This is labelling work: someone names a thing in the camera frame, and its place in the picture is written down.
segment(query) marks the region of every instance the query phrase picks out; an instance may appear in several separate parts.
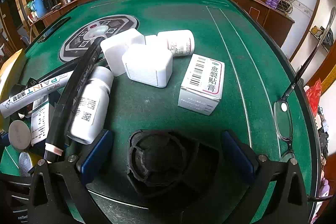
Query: metal screw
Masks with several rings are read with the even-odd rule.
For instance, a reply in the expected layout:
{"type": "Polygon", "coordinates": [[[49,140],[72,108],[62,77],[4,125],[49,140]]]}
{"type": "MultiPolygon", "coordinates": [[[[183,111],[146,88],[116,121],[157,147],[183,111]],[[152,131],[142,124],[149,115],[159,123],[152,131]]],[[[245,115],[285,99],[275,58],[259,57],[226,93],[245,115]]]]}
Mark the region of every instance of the metal screw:
{"type": "Polygon", "coordinates": [[[38,164],[39,166],[44,165],[44,163],[45,163],[45,160],[44,160],[44,159],[40,159],[40,160],[37,162],[37,164],[38,164]]]}
{"type": "Polygon", "coordinates": [[[68,162],[74,162],[77,159],[76,155],[71,155],[68,157],[68,162]]]}
{"type": "Polygon", "coordinates": [[[297,160],[294,159],[294,158],[291,158],[291,164],[292,164],[292,165],[296,165],[296,164],[297,164],[297,160]]]}
{"type": "Polygon", "coordinates": [[[265,162],[265,161],[267,161],[267,156],[261,154],[261,155],[258,156],[258,159],[259,159],[261,162],[265,162]]]}

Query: wooden cabinet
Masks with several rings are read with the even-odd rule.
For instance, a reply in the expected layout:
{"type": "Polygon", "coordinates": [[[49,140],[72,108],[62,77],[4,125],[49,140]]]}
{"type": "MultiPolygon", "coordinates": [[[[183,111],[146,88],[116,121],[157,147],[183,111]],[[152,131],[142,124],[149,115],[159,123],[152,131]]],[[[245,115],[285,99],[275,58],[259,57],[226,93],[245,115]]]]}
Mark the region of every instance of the wooden cabinet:
{"type": "MultiPolygon", "coordinates": [[[[60,10],[45,15],[42,18],[44,25],[47,27],[61,15],[65,14],[75,5],[79,5],[92,0],[74,0],[61,7],[60,10]]],[[[258,22],[266,32],[274,39],[279,47],[284,43],[294,20],[282,14],[281,12],[267,6],[261,0],[233,0],[243,8],[252,19],[258,22]]]]}

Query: medicine bottle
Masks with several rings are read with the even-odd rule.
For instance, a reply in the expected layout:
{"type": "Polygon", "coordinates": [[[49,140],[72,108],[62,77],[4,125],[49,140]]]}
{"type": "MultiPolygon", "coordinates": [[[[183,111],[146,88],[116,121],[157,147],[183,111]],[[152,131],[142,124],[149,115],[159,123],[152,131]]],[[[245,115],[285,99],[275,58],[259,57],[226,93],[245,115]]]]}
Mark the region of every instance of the medicine bottle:
{"type": "Polygon", "coordinates": [[[145,36],[146,45],[167,48],[173,56],[191,55],[194,53],[195,40],[190,30],[159,32],[145,36]]]}
{"type": "Polygon", "coordinates": [[[96,67],[90,74],[78,101],[68,136],[83,144],[90,144],[103,129],[113,73],[105,67],[96,67]]]}

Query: medicine box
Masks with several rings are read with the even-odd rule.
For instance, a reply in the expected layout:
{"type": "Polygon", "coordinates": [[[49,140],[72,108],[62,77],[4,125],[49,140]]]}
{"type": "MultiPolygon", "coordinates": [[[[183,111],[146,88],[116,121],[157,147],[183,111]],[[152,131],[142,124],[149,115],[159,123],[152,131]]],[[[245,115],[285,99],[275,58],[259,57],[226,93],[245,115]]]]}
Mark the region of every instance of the medicine box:
{"type": "Polygon", "coordinates": [[[178,106],[210,115],[222,98],[224,63],[193,54],[183,78],[178,106]]]}

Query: blue gripper pad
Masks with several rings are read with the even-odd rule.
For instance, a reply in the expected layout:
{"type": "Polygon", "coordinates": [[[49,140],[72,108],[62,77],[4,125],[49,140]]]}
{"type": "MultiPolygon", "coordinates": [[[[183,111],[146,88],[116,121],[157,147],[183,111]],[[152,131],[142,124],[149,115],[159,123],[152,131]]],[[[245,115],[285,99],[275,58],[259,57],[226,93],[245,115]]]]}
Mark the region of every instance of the blue gripper pad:
{"type": "Polygon", "coordinates": [[[76,163],[83,185],[93,181],[113,145],[114,134],[103,129],[92,144],[86,145],[76,163]]]}
{"type": "Polygon", "coordinates": [[[242,143],[232,130],[225,130],[221,133],[221,145],[223,153],[235,165],[241,180],[252,185],[259,166],[254,151],[242,143]]]}

